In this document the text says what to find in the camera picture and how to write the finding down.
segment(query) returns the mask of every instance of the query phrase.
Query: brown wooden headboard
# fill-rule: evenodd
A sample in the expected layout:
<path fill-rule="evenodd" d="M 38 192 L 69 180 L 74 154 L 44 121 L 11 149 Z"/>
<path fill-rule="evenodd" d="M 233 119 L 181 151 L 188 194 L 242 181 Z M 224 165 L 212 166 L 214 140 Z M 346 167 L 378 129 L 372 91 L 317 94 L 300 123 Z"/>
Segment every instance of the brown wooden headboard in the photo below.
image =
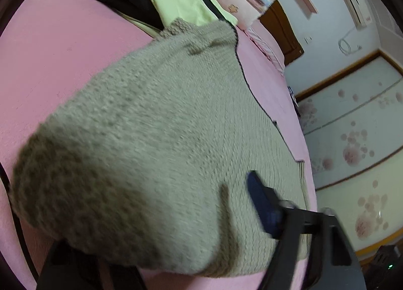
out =
<path fill-rule="evenodd" d="M 271 33 L 284 54 L 284 64 L 288 65 L 301 57 L 304 50 L 291 28 L 287 15 L 278 0 L 260 18 L 260 23 Z"/>

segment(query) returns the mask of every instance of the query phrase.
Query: pink mattress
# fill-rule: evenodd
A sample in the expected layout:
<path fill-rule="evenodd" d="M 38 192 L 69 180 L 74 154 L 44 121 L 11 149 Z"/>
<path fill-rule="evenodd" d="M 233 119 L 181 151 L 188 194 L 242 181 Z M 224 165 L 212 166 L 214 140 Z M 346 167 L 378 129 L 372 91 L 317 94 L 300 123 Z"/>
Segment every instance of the pink mattress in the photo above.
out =
<path fill-rule="evenodd" d="M 0 38 L 0 161 L 10 176 L 20 146 L 55 108 L 92 75 L 152 39 L 96 0 L 25 0 Z M 294 158 L 306 162 L 311 209 L 316 197 L 308 149 L 285 79 L 252 41 L 239 31 L 239 59 L 250 88 L 277 121 Z M 5 189 L 0 183 L 0 251 L 27 290 L 36 282 L 21 251 Z M 27 246 L 38 271 L 52 240 L 22 222 Z M 295 271 L 299 289 L 306 261 Z M 208 279 L 146 272 L 150 290 L 255 290 L 263 274 Z"/>

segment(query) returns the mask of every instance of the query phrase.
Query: pink bed sheet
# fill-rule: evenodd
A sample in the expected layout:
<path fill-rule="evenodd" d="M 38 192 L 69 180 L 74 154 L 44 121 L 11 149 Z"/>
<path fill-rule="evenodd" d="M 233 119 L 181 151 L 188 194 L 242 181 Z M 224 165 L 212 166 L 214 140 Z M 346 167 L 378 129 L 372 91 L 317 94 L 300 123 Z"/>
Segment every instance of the pink bed sheet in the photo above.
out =
<path fill-rule="evenodd" d="M 306 162 L 311 209 L 316 197 L 306 143 L 285 79 L 249 38 L 239 33 L 238 54 L 250 88 L 269 116 L 277 121 L 294 158 Z M 28 136 L 56 107 L 65 102 L 111 62 L 149 43 L 151 38 L 96 0 L 25 0 L 0 38 L 0 161 L 8 175 Z M 7 195 L 0 185 L 0 251 L 27 290 L 33 279 L 23 257 Z M 23 223 L 34 264 L 40 271 L 52 240 Z M 306 261 L 295 271 L 299 289 Z M 262 273 L 209 279 L 146 272 L 150 290 L 254 290 Z"/>

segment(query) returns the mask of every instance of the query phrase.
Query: knitted garment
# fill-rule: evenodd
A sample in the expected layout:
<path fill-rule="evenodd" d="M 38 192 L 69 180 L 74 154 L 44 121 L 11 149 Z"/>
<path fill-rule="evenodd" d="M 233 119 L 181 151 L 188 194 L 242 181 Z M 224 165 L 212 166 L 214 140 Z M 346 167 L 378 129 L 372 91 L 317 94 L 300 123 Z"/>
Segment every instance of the knitted garment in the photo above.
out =
<path fill-rule="evenodd" d="M 245 175 L 255 169 L 307 209 L 304 169 L 254 99 L 236 47 L 225 21 L 178 19 L 95 75 L 22 148 L 13 209 L 111 263 L 212 277 L 265 269 L 276 242 Z"/>

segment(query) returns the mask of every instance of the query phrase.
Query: bed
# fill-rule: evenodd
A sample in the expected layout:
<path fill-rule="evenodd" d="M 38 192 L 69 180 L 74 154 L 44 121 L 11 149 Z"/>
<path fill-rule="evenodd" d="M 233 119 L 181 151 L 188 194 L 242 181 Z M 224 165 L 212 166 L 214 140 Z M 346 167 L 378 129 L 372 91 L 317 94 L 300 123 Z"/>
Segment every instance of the bed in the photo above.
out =
<path fill-rule="evenodd" d="M 238 55 L 251 91 L 277 122 L 295 160 L 305 161 L 311 210 L 317 209 L 308 149 L 285 78 L 238 30 Z M 20 146 L 56 107 L 97 72 L 141 48 L 150 36 L 96 0 L 24 0 L 0 38 L 0 161 L 11 175 Z M 11 209 L 0 185 L 0 251 L 27 290 L 36 282 L 15 231 Z M 21 222 L 35 268 L 40 272 L 52 244 L 40 231 Z M 292 289 L 299 289 L 306 260 L 297 265 Z M 158 271 L 142 271 L 153 289 L 256 289 L 263 273 L 209 279 Z"/>

